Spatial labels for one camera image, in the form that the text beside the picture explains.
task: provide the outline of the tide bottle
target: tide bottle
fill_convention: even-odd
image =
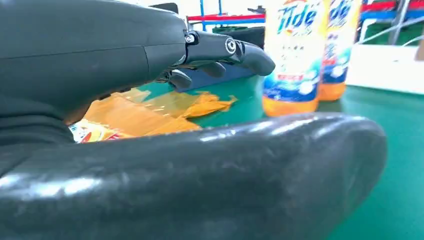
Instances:
[[[322,61],[320,101],[335,101],[345,92],[345,80],[355,42],[362,0],[332,0],[325,56]]]
[[[269,1],[264,48],[276,67],[263,80],[262,105],[268,116],[316,110],[330,1]]]

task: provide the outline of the snack package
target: snack package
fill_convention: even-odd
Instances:
[[[199,95],[170,92],[149,101],[148,91],[131,89],[94,101],[83,120],[71,125],[77,143],[91,143],[200,130],[187,120],[227,111],[237,100],[220,101],[209,92]]]
[[[132,138],[132,136],[110,129],[104,125],[83,119],[69,126],[76,143],[92,143],[106,140]]]

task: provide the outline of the green table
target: green table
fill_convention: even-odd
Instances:
[[[167,84],[141,87],[155,97]],[[265,118],[258,77],[238,79],[196,91],[209,91],[238,102],[229,112],[194,120],[203,127],[238,124]],[[424,240],[424,96],[348,87],[340,101],[322,103],[321,112],[344,112],[379,123],[388,136],[388,164],[370,197],[329,238],[330,240]]]

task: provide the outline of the robotic hand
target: robotic hand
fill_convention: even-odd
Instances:
[[[24,101],[3,112],[9,116],[49,109],[43,114],[69,119],[96,99],[152,81],[188,86],[181,68],[220,77],[219,62],[262,76],[275,67],[253,44],[188,31],[173,12],[121,1],[2,1],[0,31],[0,98]]]

